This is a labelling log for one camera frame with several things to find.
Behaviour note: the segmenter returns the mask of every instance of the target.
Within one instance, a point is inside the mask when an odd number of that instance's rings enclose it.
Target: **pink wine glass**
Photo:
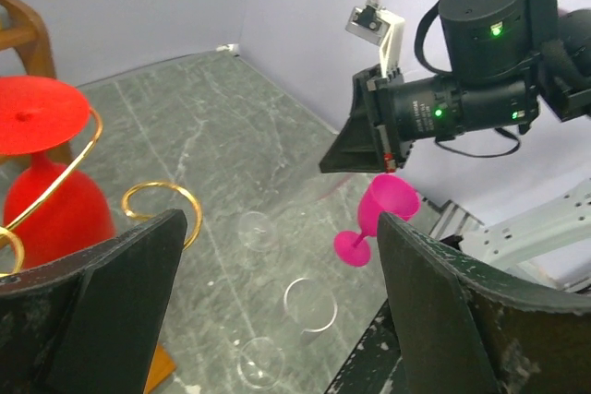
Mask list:
[[[361,233],[341,231],[334,237],[334,251],[347,265],[364,267],[371,259],[371,248],[365,238],[378,235],[380,214],[390,212],[404,221],[410,221],[420,207],[420,199],[410,184],[395,175],[377,175],[357,208]]]

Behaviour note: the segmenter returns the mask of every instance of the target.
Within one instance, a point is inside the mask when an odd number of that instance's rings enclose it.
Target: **green led indicator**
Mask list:
[[[492,34],[492,37],[499,37],[502,34],[502,22],[491,25],[490,34]]]

